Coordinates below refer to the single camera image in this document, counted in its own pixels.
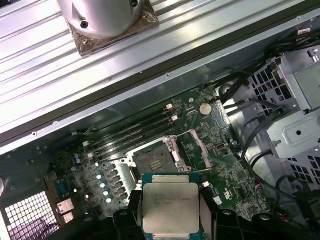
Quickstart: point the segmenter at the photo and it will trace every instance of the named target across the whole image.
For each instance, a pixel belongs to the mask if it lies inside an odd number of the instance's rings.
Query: screw
[[[232,212],[230,210],[223,210],[222,213],[224,215],[231,215],[232,214]]]
[[[137,1],[137,0],[132,0],[130,3],[131,3],[131,6],[132,6],[133,8],[135,8],[136,6],[138,6],[138,1]]]
[[[270,217],[268,217],[267,215],[260,215],[260,219],[263,221],[269,221]]]
[[[87,21],[82,21],[82,22],[80,23],[80,27],[81,27],[82,29],[86,29],[87,27],[89,27],[89,23],[88,23]]]

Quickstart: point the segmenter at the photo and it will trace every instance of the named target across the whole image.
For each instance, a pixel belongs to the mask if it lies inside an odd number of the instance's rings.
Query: capacitor
[[[102,174],[99,173],[99,174],[96,176],[96,179],[98,179],[98,180],[102,179]]]
[[[110,190],[109,190],[109,189],[107,189],[107,190],[105,190],[105,191],[103,192],[103,195],[104,195],[104,196],[108,196],[108,195],[109,195],[109,193],[110,193]]]
[[[105,200],[105,202],[107,203],[107,204],[110,204],[111,202],[112,202],[112,196],[109,196],[106,200]]]
[[[105,186],[106,186],[106,184],[105,184],[104,182],[101,182],[101,183],[100,183],[100,188],[104,189]]]

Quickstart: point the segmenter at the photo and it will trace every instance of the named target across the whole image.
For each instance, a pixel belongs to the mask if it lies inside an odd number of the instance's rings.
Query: wire
[[[248,103],[246,100],[241,100],[241,101],[236,102],[235,104],[230,104],[230,105],[224,106],[223,108],[224,109],[232,109],[235,107],[240,107],[246,103]]]
[[[242,131],[241,131],[241,133],[240,133],[240,139],[241,139],[241,140],[244,138],[244,134],[245,134],[246,127],[247,127],[249,124],[252,124],[255,120],[260,120],[260,119],[261,119],[261,117],[254,117],[254,118],[252,118],[251,120],[249,120],[247,123],[245,123],[245,124],[243,125],[243,129],[242,129]]]
[[[225,104],[229,99],[231,99],[237,91],[240,89],[240,87],[248,80],[248,78],[253,75],[256,71],[258,71],[263,65],[266,64],[266,61],[272,57],[277,57],[279,54],[284,52],[292,52],[292,51],[298,51],[306,48],[312,48],[317,45],[320,45],[320,31],[315,32],[307,32],[305,34],[301,35],[294,35],[286,37],[285,39],[278,41],[276,43],[273,43],[269,45],[264,50],[264,56],[255,61],[251,66],[246,67],[244,70],[235,69],[235,68],[224,68],[217,73],[213,74],[211,77],[209,77],[208,80],[206,80],[203,84],[201,89],[204,90],[205,85],[211,81],[213,81],[217,76],[221,75],[221,73],[231,70],[233,73],[240,73],[241,75],[236,77],[234,76],[233,79],[227,79],[224,80],[224,78],[219,79],[219,81],[213,82],[213,85],[217,88],[221,85],[230,82],[232,80],[238,79],[231,88],[221,96],[221,102],[222,104]]]
[[[279,117],[279,114],[277,111],[272,112],[271,115],[269,115],[262,123],[260,123],[256,129],[251,133],[251,135],[248,137],[247,142],[245,143],[244,147],[243,147],[243,151],[241,154],[241,162],[242,165],[245,169],[247,169],[249,171],[250,174],[252,174],[253,176],[255,176],[255,178],[261,182],[265,187],[272,189],[274,191],[276,191],[279,194],[282,194],[283,196],[286,196],[287,198],[291,199],[291,200],[295,200],[295,198],[283,191],[281,191],[280,189],[272,186],[271,184],[269,184],[268,182],[266,182],[264,179],[262,179],[250,166],[250,164],[247,162],[246,159],[246,153],[251,145],[251,143],[253,142],[253,140],[256,138],[256,136],[258,135],[258,133],[264,129],[265,127],[267,127],[268,125],[271,124],[271,122],[276,119],[277,117]]]
[[[62,225],[59,224],[59,223],[52,223],[50,225],[47,225],[46,228],[43,230],[43,232],[40,234],[40,236],[37,238],[37,240],[42,240],[45,233],[52,227],[59,227],[59,228],[62,228]]]
[[[295,181],[299,182],[306,190],[311,191],[309,186],[305,182],[303,182],[301,179],[299,179],[295,176],[292,176],[292,175],[285,175],[285,176],[280,177],[278,179],[278,181],[276,181],[275,187],[280,190],[280,186],[285,179],[295,180]],[[280,194],[277,193],[275,206],[278,206],[279,204],[280,204]]]
[[[271,149],[269,149],[268,151],[265,151],[263,153],[261,153],[259,156],[257,156],[251,163],[251,167],[254,168],[254,166],[257,164],[257,162],[262,159],[263,157],[267,156],[267,155],[273,155]]]
[[[254,99],[254,98],[249,98],[248,100],[241,100],[241,101],[236,102],[235,104],[230,104],[230,105],[224,106],[224,109],[231,109],[231,108],[235,108],[235,107],[240,107],[240,106],[245,105],[245,104],[250,103],[250,102],[251,103],[254,102],[254,103],[260,104],[262,106],[266,106],[266,107],[271,108],[271,109],[280,108],[280,106],[272,104],[272,103],[269,103],[267,101],[261,101],[261,100],[257,100],[257,99]]]

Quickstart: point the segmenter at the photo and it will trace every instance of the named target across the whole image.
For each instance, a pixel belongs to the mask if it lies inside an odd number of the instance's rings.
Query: motherboard
[[[145,173],[200,174],[215,202],[251,220],[269,211],[215,89],[195,88],[54,153],[56,189],[75,208],[105,218],[125,208]]]

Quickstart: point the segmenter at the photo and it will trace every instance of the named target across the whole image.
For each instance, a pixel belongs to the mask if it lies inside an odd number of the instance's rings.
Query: white connector
[[[177,121],[178,120],[178,116],[173,116],[171,117],[171,121],[174,122],[174,121]]]
[[[170,110],[170,109],[173,109],[174,108],[174,106],[170,103],[170,104],[168,104],[166,107],[165,107],[165,109],[167,109],[167,110]]]
[[[90,152],[87,154],[87,156],[89,159],[92,159],[95,156],[95,154],[93,152]]]
[[[208,181],[205,181],[202,183],[202,187],[207,188],[210,186],[210,183]]]
[[[89,141],[84,141],[84,142],[82,143],[82,145],[83,145],[83,147],[85,148],[85,147],[87,147],[87,146],[90,145],[90,142],[89,142]]]

